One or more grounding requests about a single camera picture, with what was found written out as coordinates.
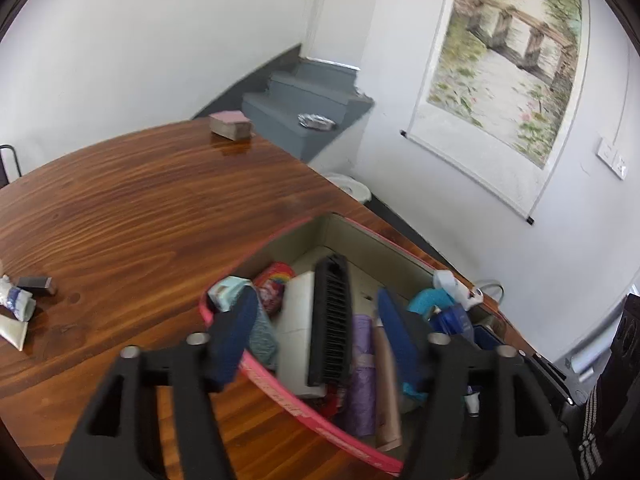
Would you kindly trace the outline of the hanging scroll painting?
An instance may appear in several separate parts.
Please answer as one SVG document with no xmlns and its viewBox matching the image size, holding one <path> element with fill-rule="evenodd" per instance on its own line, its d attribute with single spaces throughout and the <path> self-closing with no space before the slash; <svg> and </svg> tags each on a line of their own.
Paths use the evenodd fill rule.
<svg viewBox="0 0 640 480">
<path fill-rule="evenodd" d="M 563 151 L 589 0 L 444 0 L 406 136 L 529 218 Z"/>
</svg>

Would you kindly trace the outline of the red storage box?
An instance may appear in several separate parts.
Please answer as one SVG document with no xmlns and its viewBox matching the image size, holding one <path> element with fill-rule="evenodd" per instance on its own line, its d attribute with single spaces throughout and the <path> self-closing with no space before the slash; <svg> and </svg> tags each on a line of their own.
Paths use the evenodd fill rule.
<svg viewBox="0 0 640 480">
<path fill-rule="evenodd" d="M 237 258 L 217 276 L 235 275 L 254 280 L 274 262 L 288 264 L 299 276 L 311 271 L 322 258 L 333 254 L 342 255 L 347 260 L 354 315 L 370 316 L 373 328 L 379 320 L 376 296 L 382 287 L 396 292 L 401 301 L 408 301 L 431 287 L 436 270 L 407 249 L 355 221 L 339 214 L 322 214 L 295 222 L 274 234 L 252 252 Z M 412 418 L 409 414 L 410 400 L 402 392 L 397 370 L 402 443 L 390 452 L 376 449 L 375 434 L 355 438 L 337 425 L 335 417 L 327 412 L 318 412 L 308 399 L 294 396 L 280 384 L 276 372 L 266 370 L 250 352 L 245 352 L 242 357 L 240 374 L 301 425 L 360 465 L 367 466 L 374 474 L 391 479 L 400 473 L 402 460 L 409 449 Z"/>
</svg>

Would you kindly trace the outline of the small red box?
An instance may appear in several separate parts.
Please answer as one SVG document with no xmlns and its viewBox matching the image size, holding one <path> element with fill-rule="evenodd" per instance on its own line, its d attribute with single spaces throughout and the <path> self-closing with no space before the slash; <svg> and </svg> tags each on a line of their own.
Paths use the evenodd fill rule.
<svg viewBox="0 0 640 480">
<path fill-rule="evenodd" d="M 270 318 L 274 318 L 282 310 L 286 284 L 295 277 L 295 271 L 288 264 L 274 262 L 254 278 L 253 285 Z"/>
</svg>

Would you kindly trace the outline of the dark blue tube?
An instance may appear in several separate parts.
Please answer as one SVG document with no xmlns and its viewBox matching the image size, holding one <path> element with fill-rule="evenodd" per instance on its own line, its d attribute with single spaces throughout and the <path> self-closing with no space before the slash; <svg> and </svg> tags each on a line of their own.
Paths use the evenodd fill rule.
<svg viewBox="0 0 640 480">
<path fill-rule="evenodd" d="M 449 336 L 460 335 L 474 346 L 474 330 L 469 315 L 460 304 L 437 308 L 430 318 L 430 324 L 435 332 Z M 468 414 L 475 418 L 480 414 L 480 393 L 472 386 L 466 387 L 464 402 Z"/>
</svg>

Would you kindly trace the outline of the blue white cream tube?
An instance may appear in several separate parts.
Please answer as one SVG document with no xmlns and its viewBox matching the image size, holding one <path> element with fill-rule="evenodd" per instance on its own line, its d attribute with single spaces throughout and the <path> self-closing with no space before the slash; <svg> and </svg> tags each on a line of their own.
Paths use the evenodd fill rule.
<svg viewBox="0 0 640 480">
<path fill-rule="evenodd" d="M 32 294 L 15 286 L 7 275 L 3 275 L 0 280 L 0 302 L 20 322 L 28 322 L 36 308 L 36 300 L 32 298 Z"/>
</svg>

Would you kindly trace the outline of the grey staircase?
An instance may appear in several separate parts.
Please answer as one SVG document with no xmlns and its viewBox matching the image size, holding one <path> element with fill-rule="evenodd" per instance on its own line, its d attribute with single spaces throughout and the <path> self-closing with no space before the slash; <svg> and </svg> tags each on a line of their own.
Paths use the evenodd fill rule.
<svg viewBox="0 0 640 480">
<path fill-rule="evenodd" d="M 207 117 L 223 110 L 240 110 L 254 130 L 302 162 L 311 162 L 330 143 L 368 114 L 374 101 L 356 87 L 358 70 L 300 55 L 300 44 L 257 67 L 195 116 Z M 331 131 L 305 129 L 299 114 L 333 119 Z"/>
</svg>

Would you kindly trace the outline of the black flat case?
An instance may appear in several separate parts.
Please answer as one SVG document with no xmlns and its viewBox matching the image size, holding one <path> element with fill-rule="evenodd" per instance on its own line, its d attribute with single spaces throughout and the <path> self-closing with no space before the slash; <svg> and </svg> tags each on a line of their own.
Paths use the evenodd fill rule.
<svg viewBox="0 0 640 480">
<path fill-rule="evenodd" d="M 17 279 L 16 286 L 34 296 L 55 296 L 55 281 L 50 276 L 21 276 Z"/>
</svg>

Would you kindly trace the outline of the black comb brush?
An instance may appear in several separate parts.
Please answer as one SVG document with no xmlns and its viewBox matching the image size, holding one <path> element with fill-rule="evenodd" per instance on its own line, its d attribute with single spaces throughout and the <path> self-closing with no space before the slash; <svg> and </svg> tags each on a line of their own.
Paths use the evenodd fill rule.
<svg viewBox="0 0 640 480">
<path fill-rule="evenodd" d="M 347 260 L 333 254 L 314 267 L 307 386 L 345 387 L 352 366 L 352 291 Z"/>
</svg>

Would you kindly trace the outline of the teal Curel drawstring pouch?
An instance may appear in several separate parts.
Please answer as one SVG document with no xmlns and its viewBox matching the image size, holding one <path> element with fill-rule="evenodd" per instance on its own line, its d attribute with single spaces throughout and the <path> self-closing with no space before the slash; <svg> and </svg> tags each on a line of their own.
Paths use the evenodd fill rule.
<svg viewBox="0 0 640 480">
<path fill-rule="evenodd" d="M 430 318 L 437 308 L 460 304 L 468 313 L 483 300 L 484 294 L 479 288 L 466 286 L 451 271 L 438 270 L 433 274 L 433 287 L 419 292 L 409 302 L 408 310 L 420 315 L 431 326 Z"/>
</svg>

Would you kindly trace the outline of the mint green small box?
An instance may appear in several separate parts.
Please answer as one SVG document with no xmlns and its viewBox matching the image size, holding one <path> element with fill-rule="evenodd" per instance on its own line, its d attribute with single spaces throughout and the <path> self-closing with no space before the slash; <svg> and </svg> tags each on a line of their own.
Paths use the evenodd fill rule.
<svg viewBox="0 0 640 480">
<path fill-rule="evenodd" d="M 258 289 L 250 280 L 230 275 L 213 284 L 206 295 L 214 311 L 228 312 L 246 288 L 250 288 L 258 296 Z M 259 296 L 257 299 L 256 320 L 250 332 L 248 350 L 266 370 L 275 372 L 278 364 L 279 344 L 268 315 L 262 306 L 262 300 Z"/>
</svg>

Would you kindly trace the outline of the purple trash bag roll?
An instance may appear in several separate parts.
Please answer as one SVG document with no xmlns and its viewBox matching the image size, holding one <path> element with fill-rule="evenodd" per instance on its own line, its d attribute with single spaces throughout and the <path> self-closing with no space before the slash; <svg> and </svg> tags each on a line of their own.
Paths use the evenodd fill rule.
<svg viewBox="0 0 640 480">
<path fill-rule="evenodd" d="M 372 318 L 352 318 L 352 374 L 349 377 L 345 431 L 355 438 L 370 437 L 376 429 L 376 368 Z"/>
</svg>

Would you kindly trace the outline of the white plastic bucket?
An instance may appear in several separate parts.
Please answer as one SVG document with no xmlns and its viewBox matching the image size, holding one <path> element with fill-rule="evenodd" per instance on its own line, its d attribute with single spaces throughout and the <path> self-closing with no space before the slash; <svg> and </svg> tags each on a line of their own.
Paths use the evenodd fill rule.
<svg viewBox="0 0 640 480">
<path fill-rule="evenodd" d="M 323 174 L 323 177 L 360 204 L 365 205 L 372 198 L 371 190 L 367 185 L 346 176 L 346 174 L 330 172 L 329 174 Z"/>
</svg>

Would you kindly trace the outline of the card deck on table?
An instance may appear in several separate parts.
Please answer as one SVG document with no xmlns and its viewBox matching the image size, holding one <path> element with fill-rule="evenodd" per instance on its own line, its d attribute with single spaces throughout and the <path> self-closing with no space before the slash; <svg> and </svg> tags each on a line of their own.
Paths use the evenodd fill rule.
<svg viewBox="0 0 640 480">
<path fill-rule="evenodd" d="M 209 115 L 212 133 L 231 141 L 239 141 L 252 135 L 252 123 L 240 110 L 223 110 Z"/>
</svg>

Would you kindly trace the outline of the foil tray on stairs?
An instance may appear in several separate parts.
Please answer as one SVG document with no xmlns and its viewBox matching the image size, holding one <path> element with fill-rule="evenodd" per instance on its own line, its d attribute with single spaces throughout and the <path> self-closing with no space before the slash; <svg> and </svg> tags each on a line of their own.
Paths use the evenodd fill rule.
<svg viewBox="0 0 640 480">
<path fill-rule="evenodd" d="M 301 127 L 316 131 L 331 131 L 336 127 L 333 119 L 318 114 L 299 114 L 298 123 Z"/>
</svg>

